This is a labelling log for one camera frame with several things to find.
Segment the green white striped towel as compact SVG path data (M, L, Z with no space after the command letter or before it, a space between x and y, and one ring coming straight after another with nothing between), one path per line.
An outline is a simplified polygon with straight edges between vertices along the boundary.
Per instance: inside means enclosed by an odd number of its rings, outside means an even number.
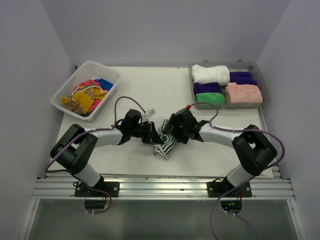
M171 133L164 133L164 129L166 128L168 122L168 119L164 119L157 131L159 137L163 141L163 144L155 144L153 146L153 154L165 160L169 159L178 142Z

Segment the yellow brown towel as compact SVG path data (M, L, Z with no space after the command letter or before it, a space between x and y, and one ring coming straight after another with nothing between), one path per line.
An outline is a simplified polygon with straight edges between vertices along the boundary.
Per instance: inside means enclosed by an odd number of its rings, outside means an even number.
M107 93L108 90L94 84L78 86L68 97L61 97L60 105L75 114L87 115L95 110Z

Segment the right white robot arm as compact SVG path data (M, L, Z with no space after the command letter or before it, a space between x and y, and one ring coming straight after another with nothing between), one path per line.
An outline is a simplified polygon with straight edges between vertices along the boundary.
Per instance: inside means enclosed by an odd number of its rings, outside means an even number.
M251 124L244 129L214 126L212 121L197 121L187 108L172 114L163 131L172 134L180 143L186 144L188 140L216 143L235 151L239 165L222 180L207 182L210 198L251 197L249 182L266 170L278 155L266 137L267 132L257 126Z

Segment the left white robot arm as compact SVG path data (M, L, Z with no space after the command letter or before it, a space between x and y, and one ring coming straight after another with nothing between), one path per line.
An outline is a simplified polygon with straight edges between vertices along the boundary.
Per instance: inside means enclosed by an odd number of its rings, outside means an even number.
M152 121L143 121L142 113L130 109L124 119L117 121L111 129L84 129L73 124L50 152L50 157L78 181L74 183L75 197L116 198L119 182L107 182L89 164L94 149L105 146L119 146L131 138L141 139L150 145L163 144Z

